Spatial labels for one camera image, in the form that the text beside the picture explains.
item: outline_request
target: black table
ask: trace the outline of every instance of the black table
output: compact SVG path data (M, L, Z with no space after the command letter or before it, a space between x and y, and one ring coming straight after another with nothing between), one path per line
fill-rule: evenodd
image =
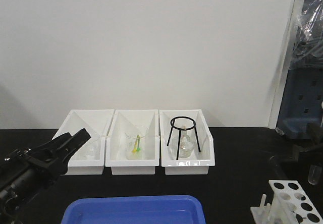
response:
M0 130L0 157L16 148L44 143L56 131ZM250 207L259 205L263 193L271 203L273 191L268 180L278 179L268 160L273 155L290 154L293 142L267 128L210 131L216 165L209 168L208 175L166 176L164 168L157 167L155 175L112 176L106 167L100 176L61 176L25 206L19 217L24 224L59 224L67 206L80 198L191 195L201 202L207 224L254 223Z

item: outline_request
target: yellow stirring rod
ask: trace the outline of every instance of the yellow stirring rod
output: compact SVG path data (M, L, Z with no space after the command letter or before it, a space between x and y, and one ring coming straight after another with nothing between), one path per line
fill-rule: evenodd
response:
M132 153L135 153L137 151L138 140L139 140L139 134L137 135L137 138L136 138L136 141L135 141L135 145L133 146Z

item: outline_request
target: plastic bag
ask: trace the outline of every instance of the plastic bag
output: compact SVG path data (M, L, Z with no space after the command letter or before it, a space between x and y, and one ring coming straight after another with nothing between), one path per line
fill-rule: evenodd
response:
M323 0L304 0L290 69L323 68Z

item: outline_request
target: blue plastic tray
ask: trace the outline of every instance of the blue plastic tray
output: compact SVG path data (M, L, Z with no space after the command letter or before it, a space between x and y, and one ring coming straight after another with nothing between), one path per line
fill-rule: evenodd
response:
M188 195L79 199L62 224L205 224L200 202Z

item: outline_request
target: white plastic tray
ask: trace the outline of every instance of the white plastic tray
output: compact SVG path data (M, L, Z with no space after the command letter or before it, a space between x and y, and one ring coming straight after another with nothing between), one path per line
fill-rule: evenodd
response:
M109 132L114 109L73 109L53 138L69 132L71 135L85 128L89 139L70 159L66 175L101 175L104 168L105 138ZM84 158L84 152L93 149L90 159Z
M196 122L197 136L201 152L195 147L188 158L174 159L170 153L170 146L167 146L168 137L171 130L170 121L174 117L186 116ZM161 144L161 165L165 167L166 175L206 175L209 166L215 165L213 137L208 129L202 110L160 110L160 144ZM190 138L196 141L194 130L187 131ZM171 140L178 136L178 130L173 129Z
M144 159L126 158L126 135L128 128L145 126ZM111 130L106 139L105 166L111 167L113 175L153 175L159 165L158 110L116 110Z

